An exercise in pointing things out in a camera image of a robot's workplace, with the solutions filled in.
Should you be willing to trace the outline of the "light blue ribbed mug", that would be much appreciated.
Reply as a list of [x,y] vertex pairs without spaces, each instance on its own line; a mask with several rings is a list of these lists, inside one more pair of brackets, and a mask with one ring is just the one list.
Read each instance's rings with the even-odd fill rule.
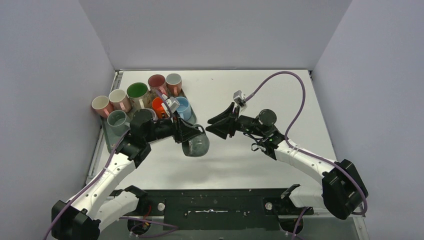
[[179,106],[176,109],[177,113],[183,120],[188,121],[192,117],[190,102],[183,96],[178,96],[175,99],[179,102]]

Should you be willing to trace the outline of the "grey-blue round mug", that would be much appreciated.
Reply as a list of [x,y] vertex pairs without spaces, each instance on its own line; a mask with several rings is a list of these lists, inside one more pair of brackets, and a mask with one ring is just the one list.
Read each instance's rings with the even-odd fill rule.
[[206,134],[203,126],[195,124],[196,129],[200,128],[200,134],[192,137],[191,139],[181,143],[181,148],[187,157],[202,157],[206,155],[210,148],[210,140]]

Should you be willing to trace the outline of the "orange mug black handle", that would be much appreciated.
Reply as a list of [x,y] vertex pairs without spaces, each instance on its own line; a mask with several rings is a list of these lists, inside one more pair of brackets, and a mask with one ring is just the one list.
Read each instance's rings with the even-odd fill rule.
[[169,112],[167,107],[164,105],[163,100],[160,97],[156,97],[153,99],[151,103],[151,108],[156,113],[156,116],[159,119],[166,119],[169,118]]

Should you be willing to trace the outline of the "salmon dotted mug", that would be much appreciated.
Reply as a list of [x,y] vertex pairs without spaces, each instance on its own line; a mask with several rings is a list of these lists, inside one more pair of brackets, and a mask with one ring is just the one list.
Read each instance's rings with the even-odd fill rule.
[[182,90],[182,77],[177,73],[171,73],[165,78],[165,82],[170,93],[177,97]]

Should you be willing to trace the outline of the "speckled dark pink mug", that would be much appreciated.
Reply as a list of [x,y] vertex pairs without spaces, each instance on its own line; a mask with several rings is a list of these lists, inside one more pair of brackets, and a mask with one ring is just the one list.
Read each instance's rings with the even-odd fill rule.
[[150,87],[150,92],[154,96],[156,97],[158,96],[156,91],[160,92],[161,95],[166,95],[166,96],[169,95],[167,91],[166,79],[163,75],[154,74],[148,78],[147,82]]

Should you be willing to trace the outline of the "cream floral mug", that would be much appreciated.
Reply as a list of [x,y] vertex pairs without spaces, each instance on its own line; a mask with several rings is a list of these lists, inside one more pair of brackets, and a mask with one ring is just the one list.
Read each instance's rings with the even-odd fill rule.
[[131,106],[135,110],[150,109],[152,107],[151,93],[145,83],[136,82],[131,84],[126,94],[130,100]]

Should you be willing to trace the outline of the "grey-green mug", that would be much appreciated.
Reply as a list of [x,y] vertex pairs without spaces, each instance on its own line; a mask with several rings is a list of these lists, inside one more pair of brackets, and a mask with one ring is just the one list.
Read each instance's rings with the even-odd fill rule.
[[130,118],[123,110],[112,111],[106,122],[116,136],[122,136],[130,129]]

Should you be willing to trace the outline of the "faceted pink mug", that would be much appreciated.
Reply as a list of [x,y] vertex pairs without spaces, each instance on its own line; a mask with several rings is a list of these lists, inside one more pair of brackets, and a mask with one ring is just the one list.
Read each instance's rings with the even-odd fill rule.
[[126,92],[122,89],[115,89],[111,91],[108,98],[116,110],[128,113],[132,109],[131,102]]

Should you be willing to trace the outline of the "smooth pink mug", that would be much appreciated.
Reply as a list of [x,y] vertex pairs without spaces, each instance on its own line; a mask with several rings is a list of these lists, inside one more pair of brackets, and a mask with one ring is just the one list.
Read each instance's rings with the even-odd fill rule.
[[91,107],[105,119],[115,110],[109,98],[105,95],[95,97],[91,102]]

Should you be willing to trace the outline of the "lilac ribbed mug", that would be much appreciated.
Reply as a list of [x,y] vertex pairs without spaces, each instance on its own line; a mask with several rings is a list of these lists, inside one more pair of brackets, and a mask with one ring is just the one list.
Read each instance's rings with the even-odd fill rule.
[[153,109],[146,108],[145,110],[148,110],[151,113],[151,116],[152,116],[152,120],[153,121],[157,121],[159,119],[158,116],[157,116],[157,114],[156,114],[156,112]]

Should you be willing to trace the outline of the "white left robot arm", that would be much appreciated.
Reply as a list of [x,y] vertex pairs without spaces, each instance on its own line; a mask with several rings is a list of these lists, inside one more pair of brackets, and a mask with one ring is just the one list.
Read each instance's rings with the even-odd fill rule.
[[123,125],[123,134],[111,150],[104,168],[68,201],[59,200],[51,210],[47,231],[57,240],[96,240],[108,225],[148,208],[143,191],[131,186],[116,200],[106,201],[120,182],[137,169],[151,152],[151,142],[172,137],[187,157],[202,157],[209,139],[200,124],[185,121],[178,113],[154,120],[146,109],[134,113]]

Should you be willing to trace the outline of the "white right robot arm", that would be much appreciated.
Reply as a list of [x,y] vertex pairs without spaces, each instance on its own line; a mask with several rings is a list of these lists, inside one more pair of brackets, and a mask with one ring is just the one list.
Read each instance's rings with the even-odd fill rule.
[[240,107],[231,103],[224,112],[207,121],[206,131],[222,139],[233,137],[237,131],[242,132],[254,140],[252,151],[260,150],[318,182],[318,188],[294,184],[282,193],[281,198],[289,198],[297,208],[323,208],[345,220],[355,214],[356,208],[366,204],[368,190],[351,161],[329,160],[295,145],[277,129],[276,121],[277,115],[270,109],[249,117],[241,115]]

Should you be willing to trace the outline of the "blue floral blossom tray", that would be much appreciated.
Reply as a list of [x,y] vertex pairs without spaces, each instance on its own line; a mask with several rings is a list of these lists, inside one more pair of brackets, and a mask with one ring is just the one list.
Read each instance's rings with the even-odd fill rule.
[[[172,95],[166,96],[165,94],[160,94],[160,92],[158,92],[157,90],[156,90],[156,92],[157,92],[158,96],[153,95],[150,91],[151,102],[156,97],[160,97],[163,101],[170,98],[170,97],[174,97]],[[177,97],[185,97],[186,98],[183,91],[181,91],[180,95],[177,96]],[[185,121],[194,125],[194,124],[196,124],[197,118],[196,118],[196,115],[195,115],[192,107],[191,107],[191,110],[192,110],[191,118],[188,121],[186,121],[186,120]],[[130,118],[130,121],[132,120],[133,114],[136,111],[138,111],[138,110],[136,110],[132,107],[132,109],[128,113],[126,113],[128,115],[128,117]],[[171,118],[173,115],[180,117],[180,115],[176,111],[173,114],[170,114],[169,118]],[[138,157],[145,157],[149,154],[149,152],[151,150],[150,144],[152,142],[147,143],[147,144],[130,144],[129,143],[129,131],[130,130],[128,130],[125,134],[123,134],[121,136],[117,136],[112,132],[111,128],[108,126],[107,118],[102,118],[101,124],[102,124],[103,134],[104,134],[104,137],[105,137],[105,142],[108,145],[108,151],[109,152],[122,153],[122,154],[128,156],[128,158],[130,160],[136,159]]]

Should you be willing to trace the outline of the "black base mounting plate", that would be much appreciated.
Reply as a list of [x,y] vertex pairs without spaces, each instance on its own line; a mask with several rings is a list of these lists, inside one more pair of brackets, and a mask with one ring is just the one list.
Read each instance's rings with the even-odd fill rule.
[[285,192],[286,188],[142,190],[131,185],[105,195],[93,216],[87,207],[73,208],[70,225],[88,240],[119,219],[149,223],[158,217],[166,231],[277,231],[282,227],[279,216],[295,219],[302,212],[289,197],[282,197]]

